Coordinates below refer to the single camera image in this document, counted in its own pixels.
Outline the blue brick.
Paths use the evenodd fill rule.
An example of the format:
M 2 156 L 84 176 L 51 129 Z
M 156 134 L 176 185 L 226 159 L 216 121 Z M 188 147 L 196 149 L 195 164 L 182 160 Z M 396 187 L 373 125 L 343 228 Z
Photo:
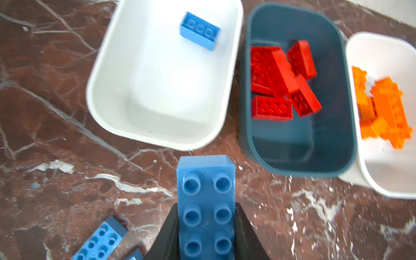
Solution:
M 179 33 L 210 51 L 213 51 L 221 29 L 206 20 L 187 12 L 180 25 Z
M 181 157 L 177 166 L 182 260 L 233 260 L 236 167 L 226 155 Z
M 112 216 L 106 219 L 71 258 L 106 260 L 126 236 L 127 230 Z
M 143 260 L 144 257 L 139 248 L 135 249 L 125 260 Z

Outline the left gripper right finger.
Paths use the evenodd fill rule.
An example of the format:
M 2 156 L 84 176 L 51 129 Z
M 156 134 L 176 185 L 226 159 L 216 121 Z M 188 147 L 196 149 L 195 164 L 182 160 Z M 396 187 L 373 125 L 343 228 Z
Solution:
M 270 260 L 240 203 L 235 204 L 235 260 Z

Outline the orange lego chassis plate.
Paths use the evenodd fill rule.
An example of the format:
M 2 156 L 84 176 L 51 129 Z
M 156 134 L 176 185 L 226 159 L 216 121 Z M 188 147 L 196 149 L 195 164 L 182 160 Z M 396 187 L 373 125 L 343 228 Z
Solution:
M 393 148 L 404 148 L 405 140 L 411 139 L 413 129 L 409 126 L 401 100 L 403 92 L 390 77 L 378 80 L 371 89 L 378 117 L 383 117 L 389 127 L 381 138 L 391 142 Z

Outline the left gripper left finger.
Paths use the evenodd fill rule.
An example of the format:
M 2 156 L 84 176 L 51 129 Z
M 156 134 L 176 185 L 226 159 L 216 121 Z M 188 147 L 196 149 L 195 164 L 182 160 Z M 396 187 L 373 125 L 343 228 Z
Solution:
M 179 217 L 175 203 L 144 260 L 179 260 Z

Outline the red brick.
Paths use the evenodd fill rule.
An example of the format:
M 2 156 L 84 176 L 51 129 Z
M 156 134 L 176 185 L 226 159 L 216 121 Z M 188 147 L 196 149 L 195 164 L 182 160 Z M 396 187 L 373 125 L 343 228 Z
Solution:
M 322 105 L 304 77 L 296 76 L 295 82 L 295 88 L 289 92 L 289 99 L 299 117 L 306 117 L 320 111 Z
M 251 116 L 256 120 L 289 121 L 293 119 L 292 104 L 285 98 L 258 95 L 251 101 Z
M 264 69 L 274 97 L 285 97 L 299 89 L 291 65 L 282 50 L 270 53 L 265 60 Z
M 291 69 L 295 76 L 310 80 L 317 76 L 310 45 L 306 40 L 296 41 L 287 53 Z

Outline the orange brick square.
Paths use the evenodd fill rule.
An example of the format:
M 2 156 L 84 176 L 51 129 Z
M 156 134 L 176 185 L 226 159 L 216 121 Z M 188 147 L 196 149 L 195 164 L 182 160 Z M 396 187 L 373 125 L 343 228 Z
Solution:
M 373 103 L 370 97 L 360 97 L 358 102 L 360 122 L 373 121 L 376 118 Z

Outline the red brick sloped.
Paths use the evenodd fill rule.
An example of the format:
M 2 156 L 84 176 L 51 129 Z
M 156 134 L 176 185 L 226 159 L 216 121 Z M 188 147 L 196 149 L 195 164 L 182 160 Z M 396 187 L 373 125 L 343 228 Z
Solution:
M 273 52 L 279 51 L 279 46 L 251 46 L 251 91 L 265 96 L 273 96 L 273 91 L 263 69 L 263 62 Z

